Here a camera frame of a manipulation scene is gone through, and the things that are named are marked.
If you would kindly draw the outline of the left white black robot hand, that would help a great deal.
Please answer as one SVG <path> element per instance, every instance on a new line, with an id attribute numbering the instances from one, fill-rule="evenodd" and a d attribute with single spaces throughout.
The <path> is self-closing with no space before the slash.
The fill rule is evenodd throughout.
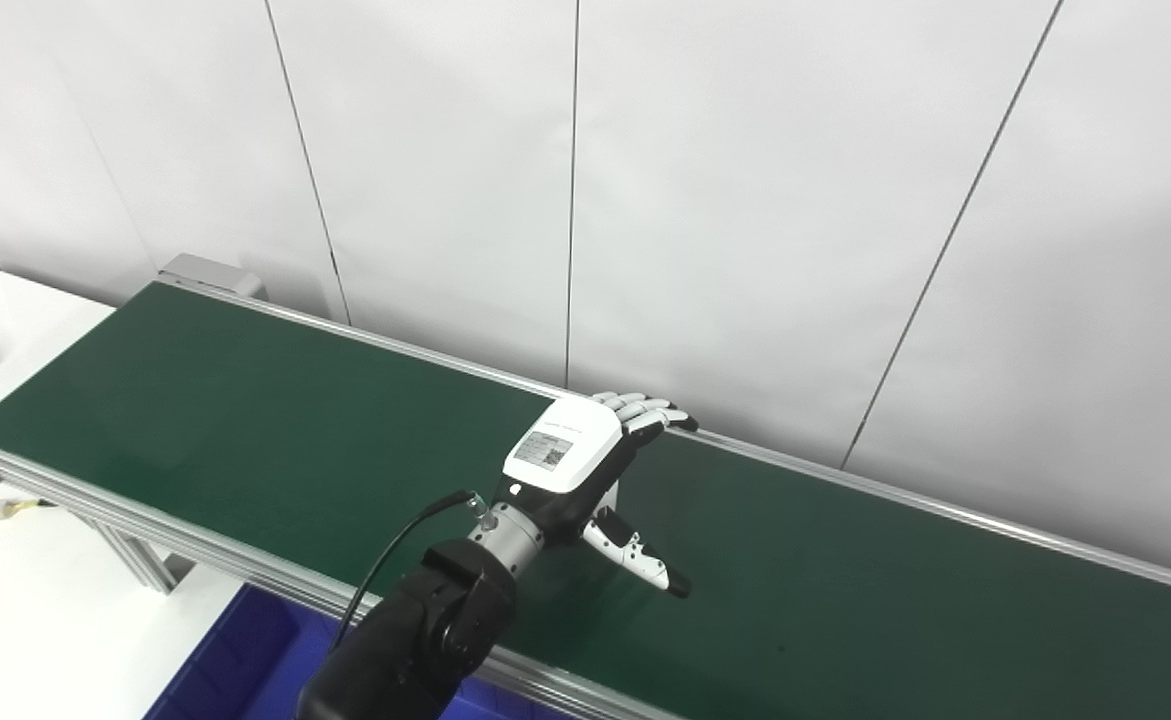
<path id="1" fill-rule="evenodd" d="M 693 416 L 644 393 L 566 395 L 545 410 L 506 459 L 492 510 L 494 524 L 470 539 L 512 577 L 540 551 L 577 542 L 677 598 L 690 580 L 617 510 L 619 478 L 637 451 L 666 428 L 696 432 Z"/>

